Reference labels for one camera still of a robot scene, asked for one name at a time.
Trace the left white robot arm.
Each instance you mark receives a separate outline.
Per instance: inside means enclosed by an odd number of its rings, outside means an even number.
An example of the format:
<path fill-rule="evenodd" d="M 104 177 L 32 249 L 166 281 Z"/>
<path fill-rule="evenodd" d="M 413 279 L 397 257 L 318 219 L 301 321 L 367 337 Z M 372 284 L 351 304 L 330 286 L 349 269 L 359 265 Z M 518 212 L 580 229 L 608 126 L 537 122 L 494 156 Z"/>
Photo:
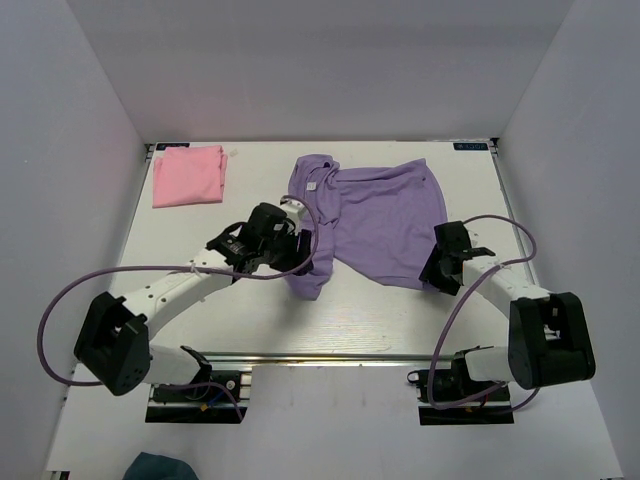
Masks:
<path fill-rule="evenodd" d="M 76 341 L 76 358 L 115 396 L 146 383 L 202 398 L 211 387 L 209 361 L 185 345 L 155 346 L 154 337 L 213 293 L 257 278 L 262 265 L 273 279 L 308 273 L 319 240 L 316 226 L 304 228 L 306 220 L 317 218 L 300 198 L 261 203 L 248 220 L 224 229 L 186 265 L 162 267 L 162 278 L 122 296 L 98 295 Z"/>

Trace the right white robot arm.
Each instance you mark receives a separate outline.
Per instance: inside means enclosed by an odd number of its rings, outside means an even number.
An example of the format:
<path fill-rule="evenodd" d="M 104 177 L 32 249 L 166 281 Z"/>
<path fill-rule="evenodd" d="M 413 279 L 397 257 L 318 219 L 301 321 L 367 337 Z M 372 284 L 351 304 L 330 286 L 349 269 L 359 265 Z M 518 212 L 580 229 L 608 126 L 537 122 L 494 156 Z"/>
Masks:
<path fill-rule="evenodd" d="M 458 303 L 437 340 L 432 361 L 439 361 L 448 332 L 462 307 L 480 295 L 506 319 L 503 346 L 472 347 L 457 352 L 447 377 L 436 368 L 426 378 L 426 395 L 436 401 L 453 388 L 460 401 L 490 395 L 509 383 L 525 390 L 590 380 L 596 361 L 581 300 L 573 293 L 553 293 L 514 271 L 520 259 L 502 261 L 478 245 L 465 221 L 435 227 L 435 245 L 420 279 Z"/>

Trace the purple t shirt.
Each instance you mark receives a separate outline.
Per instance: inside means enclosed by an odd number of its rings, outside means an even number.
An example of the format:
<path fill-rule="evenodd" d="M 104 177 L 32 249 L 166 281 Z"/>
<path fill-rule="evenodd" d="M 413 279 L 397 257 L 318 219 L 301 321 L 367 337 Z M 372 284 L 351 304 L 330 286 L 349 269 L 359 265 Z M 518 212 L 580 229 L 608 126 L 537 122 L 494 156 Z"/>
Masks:
<path fill-rule="evenodd" d="M 295 295 L 317 299 L 335 260 L 383 286 L 427 289 L 419 276 L 436 243 L 434 229 L 448 217 L 425 159 L 343 169 L 329 155 L 306 155 L 296 161 L 288 192 L 310 205 L 314 215 L 303 225 L 318 231 L 312 270 L 286 279 Z"/>

